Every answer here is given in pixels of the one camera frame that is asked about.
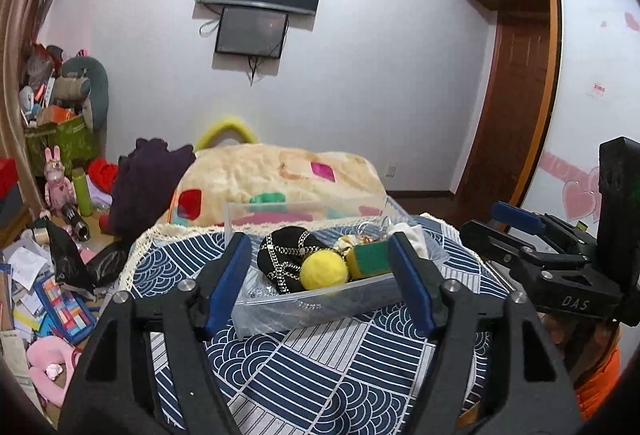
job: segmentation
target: white cloth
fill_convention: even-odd
[[[97,204],[106,204],[111,207],[113,204],[113,199],[109,193],[105,193],[98,186],[96,186],[89,177],[86,178],[86,185],[89,186],[89,197],[91,198],[92,203]]]
[[[59,376],[62,373],[62,367],[56,363],[51,363],[47,369],[45,370],[47,377],[50,378],[50,380],[55,381],[56,377]]]
[[[406,222],[400,222],[386,230],[386,234],[388,236],[391,236],[394,233],[404,233],[416,254],[420,256],[420,258],[430,259],[429,249],[427,249],[427,242],[424,239],[424,233],[421,225],[414,225],[414,227],[411,227]]]

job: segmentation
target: clear plastic container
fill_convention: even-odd
[[[371,312],[402,301],[393,274],[353,281],[336,287],[293,294],[277,294],[257,268],[258,246],[271,231],[300,225],[313,231],[327,245],[341,235],[364,233],[382,237],[399,222],[415,225],[407,212],[390,196],[367,196],[319,202],[228,204],[225,240],[242,231],[253,243],[252,262],[231,313],[238,338],[288,331]],[[425,235],[430,259],[441,265],[448,255]]]

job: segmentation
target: pink bunny toy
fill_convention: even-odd
[[[51,150],[44,150],[44,157],[47,161],[44,166],[44,176],[47,184],[44,186],[44,199],[47,206],[52,208],[57,214],[67,202],[75,202],[76,190],[71,181],[65,177],[65,166],[60,161],[60,148],[54,146],[53,157]]]

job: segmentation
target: wall outlet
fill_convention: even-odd
[[[396,169],[398,169],[398,163],[397,162],[390,162],[389,164],[386,165],[386,173],[385,173],[385,177],[395,177],[396,176]]]

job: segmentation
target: yellow ball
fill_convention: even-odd
[[[347,264],[330,249],[309,255],[300,268],[300,283],[306,290],[342,285],[348,278]]]

